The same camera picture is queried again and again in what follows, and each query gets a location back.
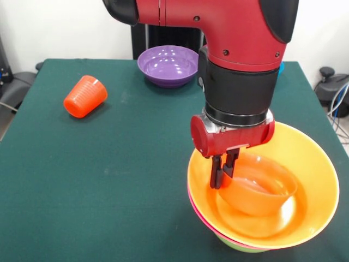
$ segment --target green tablecloth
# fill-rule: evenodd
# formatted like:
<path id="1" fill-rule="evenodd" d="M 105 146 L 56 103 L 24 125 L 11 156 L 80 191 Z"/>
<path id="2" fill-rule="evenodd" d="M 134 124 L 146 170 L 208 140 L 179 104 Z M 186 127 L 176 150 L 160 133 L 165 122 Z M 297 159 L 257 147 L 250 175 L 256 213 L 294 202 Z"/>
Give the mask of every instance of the green tablecloth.
<path id="1" fill-rule="evenodd" d="M 78 120 L 63 99 L 85 74 L 109 98 Z M 348 157 L 298 63 L 272 110 L 323 147 L 341 186 L 334 219 L 303 245 L 240 253 L 196 217 L 189 121 L 203 103 L 194 81 L 156 88 L 135 61 L 47 60 L 0 144 L 0 261 L 349 261 Z"/>

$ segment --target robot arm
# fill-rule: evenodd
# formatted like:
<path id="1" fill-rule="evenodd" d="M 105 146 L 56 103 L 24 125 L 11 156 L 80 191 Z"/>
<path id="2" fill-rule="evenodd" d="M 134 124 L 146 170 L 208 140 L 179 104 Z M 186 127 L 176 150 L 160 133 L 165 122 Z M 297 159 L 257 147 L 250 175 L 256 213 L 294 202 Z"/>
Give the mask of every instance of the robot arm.
<path id="1" fill-rule="evenodd" d="M 299 0 L 103 0 L 117 20 L 135 25 L 196 27 L 207 45 L 199 51 L 198 83 L 206 104 L 191 119 L 191 136 L 212 157 L 211 187 L 233 176 L 239 148 L 268 142 L 269 110 Z M 221 165 L 221 156 L 227 162 Z"/>

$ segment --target white wall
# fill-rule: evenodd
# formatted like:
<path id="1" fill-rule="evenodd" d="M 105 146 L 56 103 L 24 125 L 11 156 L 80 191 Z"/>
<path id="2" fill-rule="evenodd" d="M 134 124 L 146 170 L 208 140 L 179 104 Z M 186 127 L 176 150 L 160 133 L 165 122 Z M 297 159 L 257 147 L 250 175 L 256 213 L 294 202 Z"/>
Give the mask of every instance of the white wall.
<path id="1" fill-rule="evenodd" d="M 102 0 L 0 0 L 0 35 L 14 72 L 45 58 L 132 59 L 131 29 Z"/>
<path id="2" fill-rule="evenodd" d="M 299 0 L 292 41 L 284 55 L 298 61 L 312 87 L 322 66 L 349 74 L 349 1 Z"/>
<path id="3" fill-rule="evenodd" d="M 0 0 L 0 35 L 14 72 L 47 57 L 132 58 L 130 27 L 102 0 Z M 284 60 L 299 61 L 313 86 L 321 66 L 349 73 L 349 1 L 300 0 Z"/>

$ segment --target stacked bowls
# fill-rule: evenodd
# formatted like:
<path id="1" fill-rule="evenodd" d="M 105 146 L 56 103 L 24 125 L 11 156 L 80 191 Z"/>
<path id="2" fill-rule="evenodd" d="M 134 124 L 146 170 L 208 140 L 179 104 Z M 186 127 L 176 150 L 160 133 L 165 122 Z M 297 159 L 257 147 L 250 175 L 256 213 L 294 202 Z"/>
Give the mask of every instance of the stacked bowls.
<path id="1" fill-rule="evenodd" d="M 219 189 L 210 187 L 212 160 L 195 150 L 188 167 L 189 199 L 199 219 L 221 241 L 242 252 L 265 252 L 307 242 L 329 224 L 339 201 L 339 182 L 330 159 L 310 137 L 276 122 L 269 143 L 240 152 L 287 168 L 295 177 L 297 191 L 271 215 L 238 211 L 224 201 Z"/>

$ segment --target purple bowl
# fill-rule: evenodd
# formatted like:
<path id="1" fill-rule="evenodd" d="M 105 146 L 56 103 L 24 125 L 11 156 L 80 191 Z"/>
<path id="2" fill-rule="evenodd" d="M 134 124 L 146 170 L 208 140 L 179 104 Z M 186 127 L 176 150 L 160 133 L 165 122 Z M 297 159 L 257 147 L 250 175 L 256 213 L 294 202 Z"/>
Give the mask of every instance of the purple bowl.
<path id="1" fill-rule="evenodd" d="M 146 78 L 163 88 L 176 88 L 188 83 L 197 72 L 198 54 L 191 49 L 156 46 L 138 58 L 138 67 Z"/>

